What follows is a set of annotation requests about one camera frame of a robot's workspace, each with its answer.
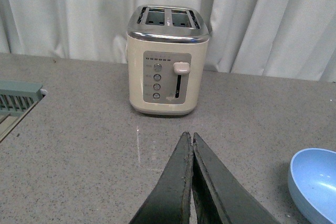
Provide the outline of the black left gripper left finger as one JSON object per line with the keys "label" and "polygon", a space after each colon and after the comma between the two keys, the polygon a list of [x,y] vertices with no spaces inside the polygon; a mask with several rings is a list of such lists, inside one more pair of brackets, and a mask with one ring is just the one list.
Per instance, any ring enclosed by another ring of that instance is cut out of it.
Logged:
{"label": "black left gripper left finger", "polygon": [[182,133],[158,183],[131,223],[189,223],[194,152],[189,132]]}

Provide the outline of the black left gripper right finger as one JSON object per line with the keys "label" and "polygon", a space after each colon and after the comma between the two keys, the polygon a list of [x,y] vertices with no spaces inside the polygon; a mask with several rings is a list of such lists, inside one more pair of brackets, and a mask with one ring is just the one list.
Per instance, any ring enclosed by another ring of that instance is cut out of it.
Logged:
{"label": "black left gripper right finger", "polygon": [[278,223],[234,177],[198,133],[192,191],[198,223]]}

